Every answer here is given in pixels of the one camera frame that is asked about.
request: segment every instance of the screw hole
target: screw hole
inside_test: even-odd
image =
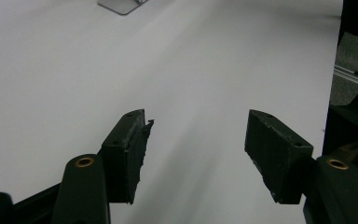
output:
[[[91,166],[94,163],[94,159],[91,157],[81,158],[76,161],[75,166],[79,168]]]
[[[350,168],[347,164],[345,164],[342,161],[338,161],[338,160],[333,160],[330,159],[327,161],[327,164],[329,164],[330,166],[338,169],[338,170],[348,170],[348,168]]]

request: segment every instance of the tabletop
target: tabletop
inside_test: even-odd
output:
[[[304,223],[244,152],[250,109],[322,153],[339,0],[0,1],[0,191],[14,203],[96,153],[119,118],[155,125],[113,223]]]

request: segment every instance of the white table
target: white table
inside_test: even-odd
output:
[[[322,152],[339,0],[0,1],[0,191],[14,203],[96,153],[119,118],[155,119],[135,203],[113,223],[304,223],[243,150],[249,109]]]

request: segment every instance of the white surface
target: white surface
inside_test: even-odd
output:
[[[114,223],[303,223],[243,150],[249,109],[321,154],[338,0],[0,1],[0,191],[16,203],[96,153],[119,118],[155,119],[135,204]]]

